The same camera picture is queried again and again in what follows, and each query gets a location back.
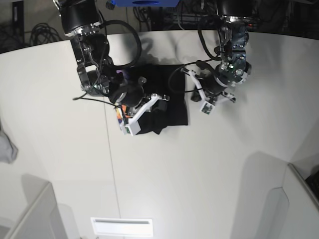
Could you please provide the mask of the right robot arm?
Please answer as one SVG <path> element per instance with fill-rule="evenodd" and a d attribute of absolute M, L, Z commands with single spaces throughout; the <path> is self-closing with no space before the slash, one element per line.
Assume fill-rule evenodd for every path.
<path fill-rule="evenodd" d="M 163 116 L 167 101 L 163 96 L 154 99 L 146 92 L 141 80 L 129 80 L 124 70 L 138 63 L 142 55 L 142 43 L 133 27 L 121 20 L 105 20 L 93 0 L 56 0 L 64 34 L 71 38 L 71 46 L 77 61 L 77 73 L 84 94 L 74 100 L 91 97 L 108 98 L 106 102 L 128 117 L 137 113 Z M 116 65 L 110 56 L 110 44 L 106 28 L 121 25 L 133 36 L 136 54 L 133 59 Z"/>

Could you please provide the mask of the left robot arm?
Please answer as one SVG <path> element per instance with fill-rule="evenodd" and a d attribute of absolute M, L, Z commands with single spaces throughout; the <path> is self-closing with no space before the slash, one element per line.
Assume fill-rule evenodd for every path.
<path fill-rule="evenodd" d="M 201 10 L 204 15 L 198 21 L 197 34 L 201 46 L 208 56 L 207 60 L 192 62 L 201 70 L 207 70 L 208 76 L 202 77 L 189 70 L 188 64 L 175 69 L 168 78 L 168 87 L 175 94 L 185 94 L 172 85 L 177 73 L 189 75 L 195 86 L 190 91 L 194 102 L 212 105 L 223 101 L 236 102 L 236 97 L 227 92 L 247 81 L 252 66 L 247 61 L 246 47 L 249 41 L 248 25 L 253 21 L 252 0 L 203 0 Z M 213 25 L 217 30 L 219 44 L 211 53 L 204 39 L 203 30 Z"/>

